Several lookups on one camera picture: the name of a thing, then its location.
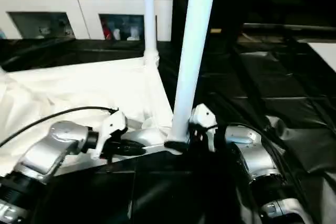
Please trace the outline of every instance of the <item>wrinkled fabric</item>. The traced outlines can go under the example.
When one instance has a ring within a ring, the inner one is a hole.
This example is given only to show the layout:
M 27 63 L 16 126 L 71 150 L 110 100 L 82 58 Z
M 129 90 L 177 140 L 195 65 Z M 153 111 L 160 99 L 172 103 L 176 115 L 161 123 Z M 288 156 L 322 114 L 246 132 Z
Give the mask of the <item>wrinkled fabric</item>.
M 57 49 L 32 49 L 33 43 L 4 47 L 18 58 L 3 68 L 132 58 L 143 52 L 139 43 L 64 41 Z M 24 64 L 26 47 L 29 60 Z M 159 72 L 173 107 L 180 51 L 169 43 L 158 48 Z M 247 123 L 267 133 L 274 158 L 294 180 L 314 221 L 334 223 L 336 74 L 306 44 L 248 43 L 226 52 L 219 48 L 209 44 L 204 52 L 194 105 L 205 103 L 219 123 Z M 228 222 L 232 216 L 231 223 L 260 223 L 248 188 L 228 160 L 191 160 L 195 165 L 161 153 L 58 177 L 33 223 L 212 223 Z

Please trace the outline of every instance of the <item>white cabinet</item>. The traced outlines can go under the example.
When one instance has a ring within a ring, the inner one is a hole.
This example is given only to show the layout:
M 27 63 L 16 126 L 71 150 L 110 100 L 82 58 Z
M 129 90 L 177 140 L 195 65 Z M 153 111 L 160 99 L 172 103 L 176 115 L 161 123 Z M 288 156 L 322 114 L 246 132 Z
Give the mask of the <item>white cabinet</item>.
M 0 0 L 0 26 L 7 39 L 89 39 L 78 0 Z
M 79 0 L 91 39 L 105 39 L 108 33 L 120 40 L 144 39 L 143 0 Z M 171 0 L 155 0 L 158 41 L 170 41 Z
M 155 0 L 158 41 L 171 40 L 173 0 Z M 75 37 L 142 40 L 143 0 L 0 0 L 8 39 Z

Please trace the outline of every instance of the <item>white plastic pipe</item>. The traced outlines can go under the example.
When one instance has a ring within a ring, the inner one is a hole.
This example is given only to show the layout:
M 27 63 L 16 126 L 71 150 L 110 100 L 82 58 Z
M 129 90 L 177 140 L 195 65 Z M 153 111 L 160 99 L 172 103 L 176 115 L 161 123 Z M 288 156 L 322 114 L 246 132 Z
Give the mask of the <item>white plastic pipe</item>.
M 184 28 L 173 125 L 168 141 L 187 142 L 198 73 L 213 0 L 189 0 Z
M 155 22 L 155 9 L 154 0 L 144 0 L 145 5 L 145 63 L 159 64 L 159 53 L 156 48 L 156 22 Z

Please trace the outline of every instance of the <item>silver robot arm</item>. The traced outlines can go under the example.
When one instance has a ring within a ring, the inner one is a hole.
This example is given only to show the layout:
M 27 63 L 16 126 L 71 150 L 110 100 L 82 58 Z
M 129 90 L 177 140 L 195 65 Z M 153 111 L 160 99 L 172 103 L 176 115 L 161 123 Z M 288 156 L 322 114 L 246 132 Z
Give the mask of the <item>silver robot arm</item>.
M 217 123 L 212 111 L 204 104 L 198 105 L 192 111 L 190 123 L 209 128 L 206 131 L 208 148 L 209 151 L 215 152 Z M 285 179 L 262 145 L 261 135 L 258 132 L 244 126 L 229 125 L 225 131 L 225 142 L 234 143 L 239 149 L 241 164 L 248 174 L 252 194 L 263 213 L 261 217 L 274 219 L 295 214 L 305 224 L 313 224 L 311 217 L 295 198 L 293 190 L 283 187 Z
M 14 171 L 46 184 L 68 154 L 79 154 L 88 143 L 94 145 L 98 132 L 70 121 L 54 123 L 48 134 L 27 150 Z
M 103 127 L 103 134 L 74 122 L 54 123 L 48 134 L 19 159 L 13 171 L 0 180 L 0 223 L 23 223 L 68 154 L 86 153 L 90 149 L 93 153 L 89 156 L 99 158 L 111 134 L 127 129 L 120 111 L 107 121 L 111 127 Z

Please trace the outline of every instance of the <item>white frame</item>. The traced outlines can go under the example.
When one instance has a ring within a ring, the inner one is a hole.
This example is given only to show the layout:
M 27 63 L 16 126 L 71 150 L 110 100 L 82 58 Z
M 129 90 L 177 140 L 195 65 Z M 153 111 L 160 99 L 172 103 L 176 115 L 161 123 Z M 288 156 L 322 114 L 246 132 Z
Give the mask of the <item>white frame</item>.
M 155 0 L 157 40 L 170 41 L 172 0 Z M 91 39 L 104 40 L 99 14 L 144 15 L 144 0 L 79 0 Z
M 89 39 L 78 0 L 0 0 L 0 27 L 7 39 L 22 39 L 8 12 L 66 13 L 76 39 Z

